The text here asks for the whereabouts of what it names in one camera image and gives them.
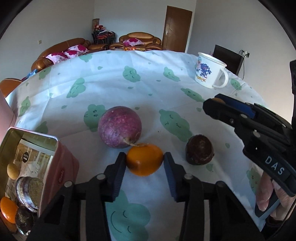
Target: brown wooden door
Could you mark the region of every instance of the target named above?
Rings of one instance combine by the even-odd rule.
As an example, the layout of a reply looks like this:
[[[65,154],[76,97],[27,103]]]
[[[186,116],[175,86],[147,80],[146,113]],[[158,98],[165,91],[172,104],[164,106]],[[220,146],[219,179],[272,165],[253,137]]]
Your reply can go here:
[[[167,7],[162,41],[164,50],[185,52],[191,17],[191,11],[177,7]]]

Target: wall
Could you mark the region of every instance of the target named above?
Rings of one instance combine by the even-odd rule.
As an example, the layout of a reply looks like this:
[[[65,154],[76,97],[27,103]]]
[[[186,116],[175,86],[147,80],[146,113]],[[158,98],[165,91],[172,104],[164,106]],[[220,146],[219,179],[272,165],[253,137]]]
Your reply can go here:
[[[191,35],[196,0],[95,0],[94,18],[120,36],[131,32],[150,33],[162,40],[167,6],[193,12],[186,50]]]
[[[209,53],[216,44],[250,53],[244,81],[291,122],[289,62],[296,59],[296,51],[275,17],[258,0],[197,0],[188,53]]]
[[[0,40],[0,80],[25,77],[40,53],[54,44],[77,37],[92,40],[93,14],[94,0],[33,0]]]

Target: finger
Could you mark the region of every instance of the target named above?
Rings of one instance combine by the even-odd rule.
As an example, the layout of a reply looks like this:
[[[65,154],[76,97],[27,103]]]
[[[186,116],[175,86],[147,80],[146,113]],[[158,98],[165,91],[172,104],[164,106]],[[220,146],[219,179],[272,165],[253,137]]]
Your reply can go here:
[[[256,203],[260,211],[267,209],[273,189],[270,176],[266,172],[263,172],[256,192]]]
[[[290,197],[275,180],[272,181],[272,184],[281,204],[271,213],[270,216],[272,216],[275,220],[284,220],[295,200],[295,197]]]

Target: white and pink cushion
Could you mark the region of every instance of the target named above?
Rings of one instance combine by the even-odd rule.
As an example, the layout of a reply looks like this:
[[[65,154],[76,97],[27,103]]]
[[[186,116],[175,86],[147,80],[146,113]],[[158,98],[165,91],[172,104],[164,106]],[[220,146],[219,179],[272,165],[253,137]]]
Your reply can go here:
[[[72,46],[72,47],[68,48],[68,50],[75,50],[75,51],[78,51],[78,52],[80,52],[82,54],[84,54],[84,53],[86,53],[86,52],[89,51],[86,47],[84,47],[81,44],[77,44],[75,46]]]
[[[50,59],[54,64],[65,61],[68,57],[63,53],[51,53],[46,58]]]
[[[68,57],[68,58],[76,58],[80,55],[82,55],[82,52],[76,51],[76,50],[67,50],[64,52],[64,54]]]
[[[136,38],[130,38],[128,40],[125,40],[123,43],[125,46],[132,46],[132,47],[136,45],[144,44],[141,40]]]

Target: pink tin box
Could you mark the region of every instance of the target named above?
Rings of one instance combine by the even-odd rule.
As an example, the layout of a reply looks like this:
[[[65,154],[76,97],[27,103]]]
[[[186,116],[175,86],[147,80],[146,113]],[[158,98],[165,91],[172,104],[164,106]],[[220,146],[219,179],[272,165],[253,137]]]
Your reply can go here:
[[[14,196],[14,187],[8,186],[8,183],[12,180],[7,174],[7,165],[14,162],[15,156],[17,156],[16,153],[19,150],[19,143],[23,142],[52,152],[50,161],[47,162],[44,171],[46,174],[43,176],[44,185],[38,212],[38,215],[40,215],[66,181],[76,181],[79,162],[56,137],[10,127],[0,146],[0,199],[7,196],[8,191],[12,193],[11,196]]]
[[[15,115],[0,91],[0,143],[3,140],[7,129],[15,125],[15,120]]]

